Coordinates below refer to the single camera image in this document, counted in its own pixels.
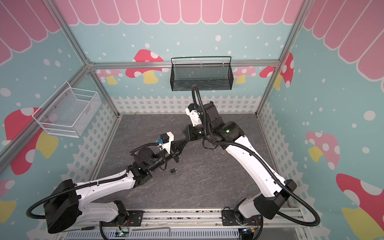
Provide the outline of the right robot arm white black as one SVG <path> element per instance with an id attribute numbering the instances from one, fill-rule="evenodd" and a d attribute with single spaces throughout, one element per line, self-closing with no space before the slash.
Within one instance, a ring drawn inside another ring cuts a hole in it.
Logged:
<path id="1" fill-rule="evenodd" d="M 293 180 L 285 180 L 277 174 L 270 165 L 257 153 L 244 131 L 234 122 L 224 123 L 213 103 L 203 104 L 199 88 L 192 86 L 193 104 L 195 111 L 192 120 L 200 120 L 203 140 L 213 146 L 220 146 L 234 157 L 247 171 L 260 189 L 260 193 L 253 198 L 242 200 L 234 208 L 234 215 L 240 224 L 254 217 L 261 216 L 269 220 L 276 215 L 295 224 L 306 227 L 316 227 L 320 224 L 319 214 L 294 193 L 297 185 Z M 282 212 L 280 208 L 293 198 L 305 207 L 313 216 L 311 222 L 294 219 Z"/>

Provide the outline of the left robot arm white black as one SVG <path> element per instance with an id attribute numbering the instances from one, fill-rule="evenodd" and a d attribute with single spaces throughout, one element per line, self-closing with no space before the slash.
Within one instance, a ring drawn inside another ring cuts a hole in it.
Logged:
<path id="1" fill-rule="evenodd" d="M 130 151 L 134 162 L 125 170 L 98 180 L 74 183 L 65 180 L 51 193 L 31 205 L 26 215 L 45 220 L 50 234 L 60 233 L 80 223 L 106 222 L 125 224 L 129 213 L 122 201 L 96 203 L 113 193 L 141 186 L 152 178 L 152 172 L 166 169 L 169 160 L 179 160 L 186 140 L 147 143 Z"/>

